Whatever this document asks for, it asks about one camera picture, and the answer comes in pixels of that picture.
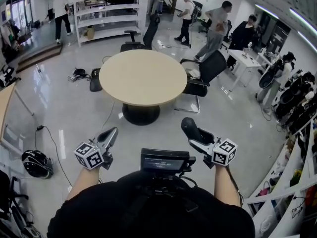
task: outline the ceiling light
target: ceiling light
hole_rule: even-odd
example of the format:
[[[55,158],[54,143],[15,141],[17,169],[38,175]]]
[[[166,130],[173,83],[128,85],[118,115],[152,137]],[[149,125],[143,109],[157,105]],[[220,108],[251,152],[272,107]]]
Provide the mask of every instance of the ceiling light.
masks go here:
[[[317,49],[315,48],[315,46],[300,32],[298,31],[298,34],[300,36],[302,36],[302,38],[313,48],[313,50],[315,50],[315,52],[317,53]]]
[[[302,23],[304,23],[309,29],[311,29],[315,35],[317,35],[317,30],[306,19],[304,19],[300,14],[298,14],[292,8],[290,8],[289,10],[295,17],[297,17]]]
[[[256,4],[256,7],[260,8],[261,10],[264,10],[266,13],[270,14],[270,15],[273,16],[274,18],[279,19],[278,16],[276,16],[274,13],[270,12],[269,10],[263,8],[262,6]]]

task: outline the man in gray shirt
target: man in gray shirt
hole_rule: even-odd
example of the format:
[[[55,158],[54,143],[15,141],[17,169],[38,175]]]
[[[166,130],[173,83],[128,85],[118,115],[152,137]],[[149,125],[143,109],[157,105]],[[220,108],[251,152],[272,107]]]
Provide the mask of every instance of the man in gray shirt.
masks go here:
[[[205,55],[205,61],[213,52],[218,50],[222,44],[224,36],[228,32],[228,13],[232,10],[232,3],[224,1],[222,6],[217,9],[209,10],[206,16],[212,21],[207,34],[207,43],[194,56],[195,60],[200,60],[200,57]]]

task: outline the polished concrete floor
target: polished concrete floor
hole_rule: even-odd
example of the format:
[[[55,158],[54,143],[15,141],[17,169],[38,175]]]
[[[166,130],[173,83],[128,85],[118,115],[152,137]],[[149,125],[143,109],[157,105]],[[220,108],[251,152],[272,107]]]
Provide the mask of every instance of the polished concrete floor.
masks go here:
[[[177,61],[182,58],[191,59],[206,41],[205,34],[197,32],[197,26],[198,23],[191,32],[192,48],[188,49],[173,39],[179,35],[180,19],[176,16],[164,16],[153,46]],[[117,54],[120,46],[129,41],[129,36],[101,39],[86,43],[81,48],[75,42],[76,35],[71,38],[66,40],[71,45],[66,46],[60,56],[39,64],[41,73],[35,70],[35,66],[20,73],[22,81],[17,84],[17,88],[35,116],[31,117],[16,96],[13,96],[8,107],[7,123],[13,131],[18,131],[25,137],[24,149],[35,149],[36,127],[41,124],[47,126],[57,144],[61,165],[70,182],[74,184],[82,167],[73,150],[80,142],[99,132],[111,115],[104,128],[116,126],[119,136],[111,149],[114,162],[110,170],[101,169],[104,182],[117,180],[138,170],[141,148],[183,150],[197,158],[193,171],[187,176],[193,178],[200,187],[213,192],[214,170],[209,170],[203,163],[203,156],[188,145],[181,130],[182,119],[192,117],[198,126],[238,144],[231,170],[245,197],[262,181],[280,151],[285,134],[276,130],[274,119],[266,121],[262,116],[254,98],[260,77],[256,71],[247,88],[240,83],[232,93],[228,89],[235,80],[234,75],[225,71],[219,78],[215,78],[207,96],[200,99],[199,114],[175,111],[174,103],[169,103],[161,107],[161,115],[156,122],[139,127],[125,120],[122,116],[122,104],[114,101],[104,91],[90,92],[89,82],[86,80],[67,80],[75,68],[83,68],[90,73],[92,69],[101,67],[103,57]],[[34,33],[34,41],[38,46],[49,40],[54,40],[53,24]],[[189,108],[193,106],[194,100],[193,96],[181,96],[176,104]],[[28,208],[34,215],[35,227],[45,234],[50,219],[66,199],[70,185],[57,161],[55,146],[47,130],[37,132],[36,137],[37,148],[54,160],[55,174],[51,179],[31,178],[23,171],[20,156],[9,154],[3,148],[0,162],[5,166],[0,168],[21,178],[21,189],[30,196]]]

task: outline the gray shirt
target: gray shirt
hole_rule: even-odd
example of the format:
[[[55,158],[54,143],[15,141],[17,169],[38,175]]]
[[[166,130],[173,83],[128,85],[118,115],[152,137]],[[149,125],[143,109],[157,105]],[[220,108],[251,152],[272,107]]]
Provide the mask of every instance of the gray shirt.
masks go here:
[[[207,13],[211,14],[212,24],[209,30],[215,31],[218,23],[223,23],[224,31],[220,33],[225,36],[228,32],[228,13],[222,8],[217,8],[213,10],[207,11]]]

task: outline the white marker cube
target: white marker cube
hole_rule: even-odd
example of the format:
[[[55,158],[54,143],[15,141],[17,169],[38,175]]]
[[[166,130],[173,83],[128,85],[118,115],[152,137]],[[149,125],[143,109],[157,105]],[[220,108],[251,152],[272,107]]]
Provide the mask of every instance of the white marker cube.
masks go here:
[[[74,154],[78,162],[89,170],[105,162],[99,147],[93,144],[81,143],[74,151]]]
[[[236,156],[237,148],[238,146],[229,139],[222,141],[213,149],[212,162],[228,166]]]

